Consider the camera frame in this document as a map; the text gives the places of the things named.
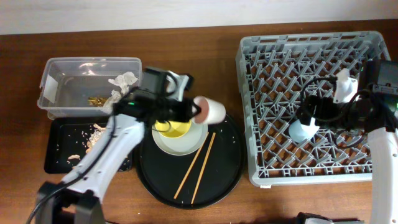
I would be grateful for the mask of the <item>food scraps and shells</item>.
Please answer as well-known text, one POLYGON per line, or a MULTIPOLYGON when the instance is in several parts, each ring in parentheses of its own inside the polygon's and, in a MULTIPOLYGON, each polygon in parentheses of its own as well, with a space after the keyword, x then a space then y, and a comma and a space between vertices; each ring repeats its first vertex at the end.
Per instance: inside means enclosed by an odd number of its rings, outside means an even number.
MULTIPOLYGON (((86 143, 83 143, 83 146, 86 147, 85 154, 89 153, 92 150, 93 146, 99 140, 101 135, 105 132, 106 128, 103 128, 95 123, 92 125, 92 128, 90 128, 90 130, 93 130, 94 132, 90 134, 89 138, 86 140, 86 143)), ((73 159, 80 160, 80 158, 81 157, 78 154, 72 154, 68 157, 67 163, 70 163, 69 161, 73 159)))

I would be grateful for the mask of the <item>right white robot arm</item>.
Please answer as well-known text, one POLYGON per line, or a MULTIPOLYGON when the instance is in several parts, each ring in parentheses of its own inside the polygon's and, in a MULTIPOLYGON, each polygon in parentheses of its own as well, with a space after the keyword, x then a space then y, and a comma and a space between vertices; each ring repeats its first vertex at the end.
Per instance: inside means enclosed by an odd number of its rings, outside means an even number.
POLYGON ((397 223, 397 62, 370 60, 358 79, 344 68, 334 77, 310 80, 300 91, 296 116, 289 127, 295 142, 320 128, 364 131, 361 140, 373 163, 371 223, 397 223))

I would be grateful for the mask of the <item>yellow bowl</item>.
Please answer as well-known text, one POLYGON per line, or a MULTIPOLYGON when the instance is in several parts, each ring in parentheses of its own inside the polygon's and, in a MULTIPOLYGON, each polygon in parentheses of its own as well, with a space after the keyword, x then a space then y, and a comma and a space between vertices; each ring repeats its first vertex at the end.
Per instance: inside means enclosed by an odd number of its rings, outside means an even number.
POLYGON ((166 121, 161 123, 157 121, 154 128, 165 138, 180 138, 188 133, 192 122, 181 123, 176 121, 166 121))

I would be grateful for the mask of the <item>white tissue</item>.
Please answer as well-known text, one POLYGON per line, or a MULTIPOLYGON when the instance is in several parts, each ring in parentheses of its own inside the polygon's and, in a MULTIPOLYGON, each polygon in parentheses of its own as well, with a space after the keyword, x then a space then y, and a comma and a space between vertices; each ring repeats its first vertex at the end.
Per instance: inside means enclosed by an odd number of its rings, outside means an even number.
POLYGON ((129 87, 135 84, 138 78, 133 72, 126 72, 118 75, 115 79, 109 79, 110 84, 116 85, 121 88, 121 93, 125 95, 129 91, 129 87))
POLYGON ((120 92, 113 90, 111 92, 111 96, 105 101, 104 105, 102 106, 102 112, 106 114, 111 114, 113 111, 113 105, 117 103, 121 99, 120 92))

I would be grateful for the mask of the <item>wooden chopstick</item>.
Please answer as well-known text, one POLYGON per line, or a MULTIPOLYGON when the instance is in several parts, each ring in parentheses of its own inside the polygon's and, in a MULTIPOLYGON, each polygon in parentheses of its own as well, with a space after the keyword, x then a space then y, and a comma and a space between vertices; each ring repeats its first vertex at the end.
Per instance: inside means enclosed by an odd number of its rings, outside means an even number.
MULTIPOLYGON (((205 136, 205 141, 206 141, 206 139, 207 139, 207 137, 208 137, 208 134, 209 134, 209 132, 207 132, 207 134, 206 134, 206 136, 205 136)), ((188 167, 188 169, 187 169, 187 171, 186 171, 186 173, 185 173, 185 175, 184 175, 184 177, 183 177, 183 179, 182 179, 182 181, 181 181, 181 183, 180 183, 180 185, 179 185, 179 187, 178 187, 178 189, 177 189, 177 191, 176 191, 176 193, 175 193, 175 195, 174 195, 174 199, 177 199, 177 197, 178 197, 178 195, 179 195, 179 193, 180 193, 182 187, 184 186, 184 184, 185 184, 185 182, 186 182, 186 180, 187 180, 187 178, 188 178, 188 176, 189 176, 189 174, 190 174, 190 172, 191 172, 193 166, 195 165, 195 162, 196 162, 198 156, 199 156, 200 153, 201 153, 201 150, 202 150, 202 148, 203 148, 203 146, 204 146, 204 144, 205 144, 205 141, 204 141, 204 142, 202 143, 202 145, 199 147, 199 149, 197 150, 197 152, 196 152, 196 154, 195 154, 193 160, 191 161, 190 166, 188 167)))
POLYGON ((216 136, 216 133, 213 133, 213 134, 211 135, 211 140, 210 140, 210 143, 209 143, 209 145, 208 145, 208 149, 207 149, 207 151, 206 151, 206 155, 205 155, 203 164, 202 164, 202 166, 201 166, 201 170, 200 170, 200 174, 199 174, 198 179, 197 179, 197 183, 196 183, 196 186, 195 186, 195 190, 194 190, 194 192, 193 192, 193 196, 192 196, 192 200, 191 200, 191 205, 194 204, 195 198, 196 198, 196 196, 197 196, 198 188, 199 188, 199 186, 200 186, 200 183, 201 183, 201 180, 202 180, 202 177, 203 177, 203 173, 204 173, 205 168, 206 168, 206 164, 207 164, 207 161, 208 161, 210 152, 211 152, 211 148, 212 148, 212 146, 213 146, 213 142, 214 142, 215 136, 216 136))

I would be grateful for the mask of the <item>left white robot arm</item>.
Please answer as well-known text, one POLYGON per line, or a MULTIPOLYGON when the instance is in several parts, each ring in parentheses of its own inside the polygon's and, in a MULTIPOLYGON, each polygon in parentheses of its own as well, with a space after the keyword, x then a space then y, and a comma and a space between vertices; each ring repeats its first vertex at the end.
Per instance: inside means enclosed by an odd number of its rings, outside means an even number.
POLYGON ((109 184, 154 123, 185 123, 200 113, 183 95, 193 81, 189 74, 147 67, 141 85, 113 104, 106 129, 91 151, 60 183, 40 187, 27 222, 105 223, 102 201, 109 184))

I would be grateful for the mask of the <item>brown gold snack wrapper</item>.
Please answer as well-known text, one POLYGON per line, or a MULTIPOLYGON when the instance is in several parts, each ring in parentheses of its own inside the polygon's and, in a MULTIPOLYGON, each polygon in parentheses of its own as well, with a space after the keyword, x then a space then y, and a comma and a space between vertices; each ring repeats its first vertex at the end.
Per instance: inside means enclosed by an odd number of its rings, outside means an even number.
POLYGON ((105 105, 105 103, 107 102, 107 98, 103 98, 103 97, 89 97, 88 98, 88 103, 91 106, 94 107, 103 107, 105 105))

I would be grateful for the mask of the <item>pink plastic cup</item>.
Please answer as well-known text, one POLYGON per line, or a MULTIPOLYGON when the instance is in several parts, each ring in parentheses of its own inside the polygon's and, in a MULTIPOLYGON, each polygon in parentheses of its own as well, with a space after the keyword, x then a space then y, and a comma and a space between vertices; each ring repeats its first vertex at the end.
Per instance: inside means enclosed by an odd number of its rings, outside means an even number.
POLYGON ((193 102, 201 109, 201 111, 192 118, 194 123, 218 124, 225 119, 226 109, 222 103, 204 96, 196 96, 193 102))

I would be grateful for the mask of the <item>blue plastic cup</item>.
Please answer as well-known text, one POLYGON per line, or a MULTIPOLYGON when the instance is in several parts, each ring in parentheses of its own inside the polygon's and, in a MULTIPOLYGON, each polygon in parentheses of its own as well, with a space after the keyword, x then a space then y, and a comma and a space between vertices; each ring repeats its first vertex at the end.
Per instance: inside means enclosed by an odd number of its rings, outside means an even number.
POLYGON ((320 127, 315 125, 314 119, 311 120, 309 126, 296 120, 289 126, 289 136, 294 142, 300 143, 314 137, 319 129, 320 127))

